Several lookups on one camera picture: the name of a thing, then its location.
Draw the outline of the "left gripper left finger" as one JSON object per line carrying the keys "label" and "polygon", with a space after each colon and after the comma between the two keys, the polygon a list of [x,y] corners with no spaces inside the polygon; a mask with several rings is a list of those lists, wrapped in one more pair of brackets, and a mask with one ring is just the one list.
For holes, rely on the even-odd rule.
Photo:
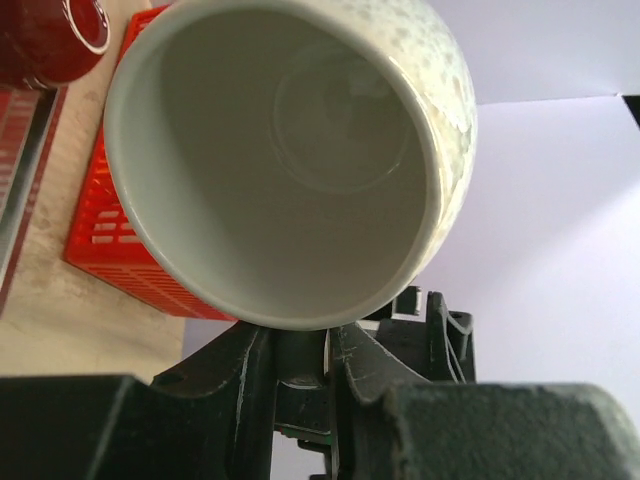
{"label": "left gripper left finger", "polygon": [[268,479],[276,404],[276,331],[239,322],[151,387],[177,401],[179,450],[196,479]]}

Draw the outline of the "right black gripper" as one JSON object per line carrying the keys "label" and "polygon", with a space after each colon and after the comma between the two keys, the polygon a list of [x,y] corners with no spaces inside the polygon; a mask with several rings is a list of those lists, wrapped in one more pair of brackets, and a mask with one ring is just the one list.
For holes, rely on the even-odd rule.
{"label": "right black gripper", "polygon": [[[439,292],[428,293],[424,321],[391,319],[375,314],[375,331],[366,330],[404,365],[428,382],[471,383],[475,379],[473,319],[451,311]],[[329,421],[328,338],[324,331],[322,377],[296,375],[277,389],[275,429],[297,441],[300,448],[323,455],[329,477],[331,434]]]}

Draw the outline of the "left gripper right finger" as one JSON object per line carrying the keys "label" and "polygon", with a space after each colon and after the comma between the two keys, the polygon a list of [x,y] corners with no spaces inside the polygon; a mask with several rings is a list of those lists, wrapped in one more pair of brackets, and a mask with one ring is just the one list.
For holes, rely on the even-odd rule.
{"label": "left gripper right finger", "polygon": [[386,395],[425,379],[404,365],[358,324],[329,331],[331,479],[392,479],[397,415]]}

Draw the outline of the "white speckled mug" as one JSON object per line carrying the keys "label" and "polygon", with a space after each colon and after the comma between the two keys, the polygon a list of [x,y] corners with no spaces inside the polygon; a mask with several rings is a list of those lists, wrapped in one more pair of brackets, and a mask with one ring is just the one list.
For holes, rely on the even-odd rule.
{"label": "white speckled mug", "polygon": [[242,321],[321,330],[437,253],[478,118],[425,1],[179,1],[119,61],[104,141],[129,222],[180,285]]}

